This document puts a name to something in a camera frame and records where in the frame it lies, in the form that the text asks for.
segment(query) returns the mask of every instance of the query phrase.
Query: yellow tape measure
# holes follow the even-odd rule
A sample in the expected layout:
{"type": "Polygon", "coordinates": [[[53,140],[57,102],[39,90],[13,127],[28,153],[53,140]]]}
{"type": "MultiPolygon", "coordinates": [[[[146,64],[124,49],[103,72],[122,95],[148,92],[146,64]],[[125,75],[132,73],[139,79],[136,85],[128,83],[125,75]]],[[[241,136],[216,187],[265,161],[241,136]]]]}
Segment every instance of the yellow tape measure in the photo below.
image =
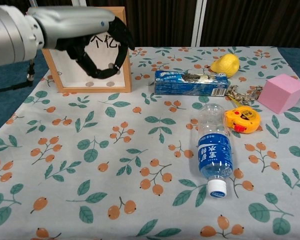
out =
{"type": "Polygon", "coordinates": [[[250,106],[244,106],[231,98],[238,106],[235,109],[225,112],[226,125],[238,133],[250,134],[258,129],[261,123],[260,115],[250,106]]]}

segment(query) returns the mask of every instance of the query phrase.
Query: pink foam block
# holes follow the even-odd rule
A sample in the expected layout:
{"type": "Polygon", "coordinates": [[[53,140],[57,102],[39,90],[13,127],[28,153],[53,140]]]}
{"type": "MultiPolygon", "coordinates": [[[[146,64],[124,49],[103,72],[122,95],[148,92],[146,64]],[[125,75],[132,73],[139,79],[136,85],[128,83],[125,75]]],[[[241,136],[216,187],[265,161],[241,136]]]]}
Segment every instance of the pink foam block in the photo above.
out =
{"type": "Polygon", "coordinates": [[[276,114],[281,114],[295,106],[299,99],[300,80],[281,74],[266,82],[258,101],[276,114]]]}

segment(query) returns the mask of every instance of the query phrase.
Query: wooden picture frame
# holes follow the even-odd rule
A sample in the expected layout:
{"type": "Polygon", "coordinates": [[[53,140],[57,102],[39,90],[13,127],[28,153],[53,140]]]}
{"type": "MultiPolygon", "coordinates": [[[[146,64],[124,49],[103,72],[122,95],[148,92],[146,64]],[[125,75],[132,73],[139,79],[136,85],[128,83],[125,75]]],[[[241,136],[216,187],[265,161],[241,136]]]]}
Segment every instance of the wooden picture frame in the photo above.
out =
{"type": "MultiPolygon", "coordinates": [[[[101,8],[113,12],[114,15],[127,24],[126,12],[123,6],[101,8]]],[[[118,48],[115,48],[114,46],[117,46],[118,43],[112,39],[111,49],[111,46],[109,48],[109,43],[107,41],[107,33],[100,33],[95,37],[98,36],[100,38],[105,36],[105,38],[102,38],[105,40],[101,40],[101,43],[106,43],[107,49],[105,49],[104,45],[99,47],[97,42],[99,38],[96,38],[97,40],[95,42],[92,41],[92,38],[90,44],[85,47],[85,50],[94,61],[97,68],[102,70],[108,68],[108,64],[111,63],[111,61],[107,62],[107,60],[105,60],[105,56],[111,57],[112,63],[114,63],[118,53],[118,48]]],[[[42,52],[60,93],[130,93],[132,91],[129,51],[120,69],[120,74],[107,79],[96,79],[87,76],[86,72],[81,69],[76,61],[70,59],[66,51],[43,49],[42,52]]]]}

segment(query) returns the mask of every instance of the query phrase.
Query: plastic water bottle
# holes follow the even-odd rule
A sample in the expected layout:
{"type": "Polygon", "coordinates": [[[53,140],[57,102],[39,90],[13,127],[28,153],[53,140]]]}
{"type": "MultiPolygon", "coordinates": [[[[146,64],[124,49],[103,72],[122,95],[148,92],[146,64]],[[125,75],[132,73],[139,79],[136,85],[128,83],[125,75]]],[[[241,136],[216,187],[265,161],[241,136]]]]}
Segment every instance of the plastic water bottle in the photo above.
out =
{"type": "Polygon", "coordinates": [[[210,103],[202,108],[198,134],[199,170],[208,179],[208,193],[215,198],[225,197],[225,179],[233,171],[233,162],[225,110],[220,105],[210,103]]]}

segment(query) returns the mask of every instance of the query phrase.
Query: bottle cap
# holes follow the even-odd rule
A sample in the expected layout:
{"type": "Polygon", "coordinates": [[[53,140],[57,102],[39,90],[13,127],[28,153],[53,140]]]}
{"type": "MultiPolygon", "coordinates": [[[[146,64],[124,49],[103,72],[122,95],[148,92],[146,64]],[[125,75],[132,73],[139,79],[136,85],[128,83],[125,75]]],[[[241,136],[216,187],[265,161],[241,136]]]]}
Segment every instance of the bottle cap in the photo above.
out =
{"type": "Polygon", "coordinates": [[[208,193],[214,198],[223,198],[227,195],[227,184],[221,179],[208,181],[208,193]]]}

